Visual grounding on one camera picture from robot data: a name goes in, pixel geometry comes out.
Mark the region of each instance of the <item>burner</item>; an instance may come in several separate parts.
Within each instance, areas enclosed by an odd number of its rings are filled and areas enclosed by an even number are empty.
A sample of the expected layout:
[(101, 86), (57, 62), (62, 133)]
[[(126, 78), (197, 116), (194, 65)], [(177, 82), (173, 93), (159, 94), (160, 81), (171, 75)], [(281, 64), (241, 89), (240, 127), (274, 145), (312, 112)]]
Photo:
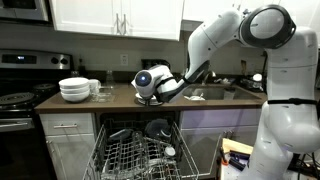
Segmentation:
[(19, 104), (29, 101), (34, 97), (33, 93), (15, 93), (0, 97), (0, 105)]
[(55, 88), (56, 85), (54, 84), (38, 84), (38, 85), (35, 85), (33, 86), (33, 89), (35, 90), (47, 90), (47, 89), (52, 89), (52, 88)]

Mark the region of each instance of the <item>faucet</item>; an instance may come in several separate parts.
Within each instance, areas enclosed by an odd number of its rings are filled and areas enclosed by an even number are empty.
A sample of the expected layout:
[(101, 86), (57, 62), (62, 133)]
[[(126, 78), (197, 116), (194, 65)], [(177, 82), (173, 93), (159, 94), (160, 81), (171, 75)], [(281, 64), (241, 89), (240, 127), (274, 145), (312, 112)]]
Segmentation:
[(201, 85), (203, 85), (203, 86), (206, 85), (209, 75), (211, 75), (212, 77), (216, 77), (216, 73), (215, 72), (208, 71), (207, 74), (204, 76), (204, 79), (202, 80)]

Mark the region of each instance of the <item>open dishwasher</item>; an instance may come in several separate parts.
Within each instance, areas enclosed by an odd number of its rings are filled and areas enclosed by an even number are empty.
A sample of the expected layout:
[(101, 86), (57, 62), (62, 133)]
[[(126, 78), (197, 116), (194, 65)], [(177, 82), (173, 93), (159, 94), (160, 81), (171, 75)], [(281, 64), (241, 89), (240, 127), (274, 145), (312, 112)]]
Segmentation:
[(129, 127), (102, 123), (84, 180), (198, 179), (175, 122), (154, 119)]

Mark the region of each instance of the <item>backsplash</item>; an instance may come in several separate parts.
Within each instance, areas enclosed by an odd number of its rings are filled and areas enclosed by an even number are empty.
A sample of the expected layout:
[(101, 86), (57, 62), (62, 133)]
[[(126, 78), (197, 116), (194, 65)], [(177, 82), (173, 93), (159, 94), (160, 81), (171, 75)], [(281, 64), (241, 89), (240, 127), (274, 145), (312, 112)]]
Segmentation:
[[(0, 24), (0, 48), (34, 49), (72, 54), (75, 65), (81, 57), (87, 70), (139, 71), (141, 59), (165, 59), (173, 72), (187, 67), (187, 43), (190, 32), (181, 32), (179, 42), (117, 38), (56, 32), (53, 27)], [(262, 69), (262, 49), (244, 48), (236, 41), (219, 49), (211, 58), (211, 70), (217, 74), (241, 74), (240, 60), (247, 69)], [(121, 66), (120, 54), (128, 54), (128, 66)]]

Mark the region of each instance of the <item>bowl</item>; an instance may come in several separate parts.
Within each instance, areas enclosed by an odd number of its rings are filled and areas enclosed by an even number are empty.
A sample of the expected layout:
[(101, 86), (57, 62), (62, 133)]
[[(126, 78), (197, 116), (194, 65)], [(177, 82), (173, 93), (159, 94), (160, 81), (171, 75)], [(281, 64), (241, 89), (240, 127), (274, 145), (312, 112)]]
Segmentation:
[(60, 88), (62, 89), (79, 89), (87, 86), (89, 83), (89, 80), (87, 78), (68, 78), (63, 79), (59, 82)]
[(83, 93), (78, 93), (78, 94), (65, 94), (61, 92), (62, 98), (69, 102), (81, 102), (85, 100), (89, 96), (89, 94), (90, 94), (90, 90)]
[(83, 87), (83, 88), (78, 88), (78, 89), (63, 89), (63, 88), (60, 88), (61, 92), (63, 94), (79, 94), (79, 93), (84, 93), (89, 89), (89, 85)]

